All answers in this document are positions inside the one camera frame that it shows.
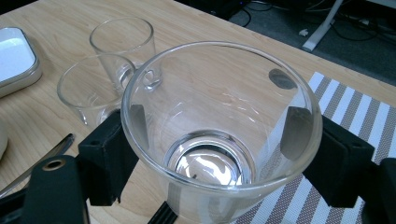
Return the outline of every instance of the clear glass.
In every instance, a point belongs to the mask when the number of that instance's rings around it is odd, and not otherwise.
[[[128,84],[122,126],[171,208],[228,223],[290,182],[321,139],[318,102],[279,59],[227,42],[197,42],[146,62]]]
[[[137,17],[116,18],[98,25],[90,35],[90,43],[97,54],[119,54],[136,68],[155,55],[154,29]]]
[[[61,76],[58,96],[94,129],[120,108],[134,71],[134,65],[120,55],[94,55],[75,63]]]

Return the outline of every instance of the white striped mat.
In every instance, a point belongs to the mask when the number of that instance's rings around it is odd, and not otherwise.
[[[396,157],[396,108],[315,73],[309,86],[322,114],[375,147],[373,161]],[[245,223],[361,223],[364,202],[354,208],[329,207],[300,175],[235,221]]]

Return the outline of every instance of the wooden table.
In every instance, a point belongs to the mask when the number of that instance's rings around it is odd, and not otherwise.
[[[195,41],[237,42],[273,54],[305,80],[317,71],[396,106],[393,86],[172,0],[39,0],[0,16],[0,27],[19,27],[27,34],[43,70],[37,83],[0,99],[0,119],[8,130],[7,151],[0,160],[0,189],[68,133],[77,138],[66,154],[77,155],[78,143],[90,130],[59,100],[58,80],[73,63],[94,54],[89,35],[96,25],[131,15],[151,22],[157,52]],[[147,223],[163,202],[155,190],[156,182],[147,172],[139,162],[120,204],[90,206],[92,223]]]

